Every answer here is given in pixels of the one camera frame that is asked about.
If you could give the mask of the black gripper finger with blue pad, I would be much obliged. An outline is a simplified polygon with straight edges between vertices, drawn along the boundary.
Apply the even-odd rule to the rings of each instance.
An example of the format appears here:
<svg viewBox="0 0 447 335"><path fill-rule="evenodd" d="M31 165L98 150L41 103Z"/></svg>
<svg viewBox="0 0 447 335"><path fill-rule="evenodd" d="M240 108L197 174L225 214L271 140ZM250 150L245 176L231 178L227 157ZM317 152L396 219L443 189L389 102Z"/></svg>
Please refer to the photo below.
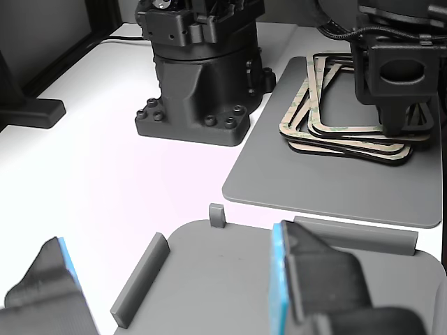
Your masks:
<svg viewBox="0 0 447 335"><path fill-rule="evenodd" d="M98 334L66 243L46 241L4 298L2 334Z"/></svg>
<svg viewBox="0 0 447 335"><path fill-rule="evenodd" d="M387 137L396 137L402 134L406 124L406 103L386 103L379 105L379 119L383 134Z"/></svg>
<svg viewBox="0 0 447 335"><path fill-rule="evenodd" d="M409 108L409 130L430 131L434 125L427 103L416 103Z"/></svg>
<svg viewBox="0 0 447 335"><path fill-rule="evenodd" d="M271 334L367 334L372 301L359 260L302 225L273 226L268 315Z"/></svg>

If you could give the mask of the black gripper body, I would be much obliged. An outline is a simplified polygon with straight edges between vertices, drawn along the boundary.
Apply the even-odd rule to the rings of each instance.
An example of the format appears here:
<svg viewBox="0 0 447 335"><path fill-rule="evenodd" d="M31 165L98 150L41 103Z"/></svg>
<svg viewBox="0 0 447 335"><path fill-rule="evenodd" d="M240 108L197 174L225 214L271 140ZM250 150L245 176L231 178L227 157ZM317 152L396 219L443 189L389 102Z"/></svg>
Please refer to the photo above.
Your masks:
<svg viewBox="0 0 447 335"><path fill-rule="evenodd" d="M441 43L365 36L351 42L356 98L364 105L425 102L435 95Z"/></svg>

